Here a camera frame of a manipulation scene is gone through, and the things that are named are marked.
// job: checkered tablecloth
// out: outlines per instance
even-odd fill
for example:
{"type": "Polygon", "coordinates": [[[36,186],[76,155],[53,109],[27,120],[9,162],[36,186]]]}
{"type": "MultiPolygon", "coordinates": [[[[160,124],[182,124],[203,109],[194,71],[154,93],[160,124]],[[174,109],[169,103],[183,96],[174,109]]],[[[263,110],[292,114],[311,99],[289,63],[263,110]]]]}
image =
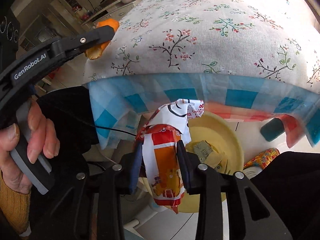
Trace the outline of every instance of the checkered tablecloth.
{"type": "MultiPolygon", "coordinates": [[[[136,132],[140,114],[179,98],[205,102],[205,111],[225,119],[279,116],[292,147],[303,135],[320,140],[320,95],[273,80],[212,73],[167,73],[112,77],[88,83],[96,125],[136,132]]],[[[97,129],[101,146],[116,147],[124,133],[97,129]]]]}

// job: floral tablecloth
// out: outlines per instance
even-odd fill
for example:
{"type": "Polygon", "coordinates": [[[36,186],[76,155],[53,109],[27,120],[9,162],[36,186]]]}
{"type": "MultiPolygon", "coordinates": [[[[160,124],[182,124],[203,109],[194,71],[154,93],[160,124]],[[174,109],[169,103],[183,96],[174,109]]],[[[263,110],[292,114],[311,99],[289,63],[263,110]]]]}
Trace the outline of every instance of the floral tablecloth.
{"type": "MultiPolygon", "coordinates": [[[[132,131],[139,119],[133,118],[134,114],[153,111],[169,100],[189,96],[260,111],[254,114],[259,118],[253,120],[290,114],[299,120],[293,129],[285,125],[286,131],[299,131],[290,142],[294,144],[303,135],[301,126],[307,127],[317,111],[320,34],[314,29],[312,18],[296,14],[290,1],[143,0],[123,18],[102,56],[86,63],[84,83],[94,81],[89,83],[89,90],[96,124],[132,131]],[[190,83],[175,81],[174,73],[190,73],[190,83]],[[126,77],[133,74],[145,76],[126,77]],[[195,93],[166,93],[186,87],[195,93]],[[231,90],[246,93],[228,98],[231,90]],[[152,92],[142,96],[146,91],[152,92]],[[305,103],[302,97],[312,99],[305,103]]],[[[301,8],[308,8],[303,3],[301,8]]],[[[232,111],[224,112],[232,118],[232,111]]],[[[251,117],[247,111],[242,115],[242,119],[251,117]]],[[[311,144],[320,139],[320,131],[313,129],[306,131],[311,144]]],[[[97,131],[103,146],[114,147],[125,136],[97,131]]]]}

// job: orange object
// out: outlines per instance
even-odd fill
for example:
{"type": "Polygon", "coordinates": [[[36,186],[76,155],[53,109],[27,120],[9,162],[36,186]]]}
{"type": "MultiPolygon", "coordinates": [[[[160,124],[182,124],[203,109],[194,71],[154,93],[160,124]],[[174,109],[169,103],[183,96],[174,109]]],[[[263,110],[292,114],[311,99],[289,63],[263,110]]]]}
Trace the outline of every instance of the orange object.
{"type": "MultiPolygon", "coordinates": [[[[117,29],[120,26],[118,21],[116,21],[114,19],[107,19],[105,21],[98,22],[97,28],[102,27],[102,26],[106,26],[106,25],[109,25],[110,27],[112,27],[115,32],[117,31],[117,29]]],[[[87,49],[84,54],[88,59],[91,59],[91,60],[97,59],[97,58],[101,57],[102,52],[106,49],[106,47],[109,45],[109,43],[110,43],[110,41],[107,41],[107,42],[95,45],[92,48],[87,49]]]]}

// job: tile floor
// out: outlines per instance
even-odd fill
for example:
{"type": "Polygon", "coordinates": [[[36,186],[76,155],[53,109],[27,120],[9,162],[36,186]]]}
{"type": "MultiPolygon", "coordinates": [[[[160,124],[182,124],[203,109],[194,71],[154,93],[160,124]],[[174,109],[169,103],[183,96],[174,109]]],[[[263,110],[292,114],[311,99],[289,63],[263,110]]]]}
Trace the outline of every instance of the tile floor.
{"type": "MultiPolygon", "coordinates": [[[[315,28],[320,32],[320,25],[315,20],[315,28]]],[[[63,65],[57,72],[50,87],[46,87],[47,91],[62,89],[66,87],[79,86],[82,84],[82,76],[84,72],[85,56],[79,55],[72,61],[63,65]]],[[[306,137],[296,144],[293,148],[289,149],[286,145],[286,135],[282,134],[272,142],[267,142],[260,134],[260,128],[265,122],[230,122],[229,126],[236,131],[245,154],[245,162],[249,161],[255,155],[263,150],[271,147],[276,147],[279,151],[300,151],[300,152],[314,152],[320,153],[320,145],[312,148],[306,137]]],[[[116,152],[130,152],[132,143],[122,143],[121,151],[116,149],[116,152]]],[[[96,161],[103,160],[101,154],[111,157],[113,151],[103,152],[98,149],[98,146],[91,149],[89,156],[96,161]]],[[[116,154],[116,159],[120,159],[121,155],[116,154]]],[[[173,211],[166,210],[156,214],[153,218],[147,221],[144,225],[137,229],[146,240],[194,240],[196,235],[198,213],[175,214],[173,211]]]]}

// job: plastic food package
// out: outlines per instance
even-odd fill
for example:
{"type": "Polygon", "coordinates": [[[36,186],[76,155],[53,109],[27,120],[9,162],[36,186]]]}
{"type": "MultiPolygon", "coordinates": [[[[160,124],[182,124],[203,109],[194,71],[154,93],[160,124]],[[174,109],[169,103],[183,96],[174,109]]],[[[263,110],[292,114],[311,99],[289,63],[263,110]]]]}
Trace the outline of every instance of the plastic food package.
{"type": "Polygon", "coordinates": [[[201,100],[178,99],[161,106],[139,131],[137,140],[143,140],[142,156],[148,183],[155,202],[160,206],[180,204],[185,191],[176,156],[176,143],[191,141],[188,119],[204,112],[201,100]]]}

